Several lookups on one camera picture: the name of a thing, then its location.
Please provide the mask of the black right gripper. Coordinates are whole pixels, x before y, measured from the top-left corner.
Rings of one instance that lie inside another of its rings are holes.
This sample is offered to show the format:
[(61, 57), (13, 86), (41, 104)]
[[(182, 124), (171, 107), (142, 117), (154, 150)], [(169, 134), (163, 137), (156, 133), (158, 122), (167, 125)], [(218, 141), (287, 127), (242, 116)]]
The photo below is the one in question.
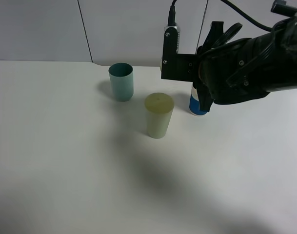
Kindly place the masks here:
[(230, 87), (227, 79), (241, 67), (257, 57), (269, 44), (269, 36), (238, 39), (226, 44), (242, 28), (235, 23), (225, 32), (223, 21), (213, 21), (204, 44), (198, 48), (200, 57), (198, 77), (193, 83), (193, 98), (198, 102), (199, 112), (210, 112), (213, 103), (230, 105), (269, 95), (258, 82), (261, 71), (257, 69), (246, 73), (241, 83)]

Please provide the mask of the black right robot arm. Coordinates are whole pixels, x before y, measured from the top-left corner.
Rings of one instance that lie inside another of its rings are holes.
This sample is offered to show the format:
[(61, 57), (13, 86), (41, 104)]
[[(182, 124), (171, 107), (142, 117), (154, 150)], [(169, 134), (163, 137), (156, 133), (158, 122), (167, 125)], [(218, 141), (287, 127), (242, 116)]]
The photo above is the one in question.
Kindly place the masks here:
[(198, 82), (219, 105), (297, 89), (297, 13), (268, 34), (214, 46), (200, 55)]

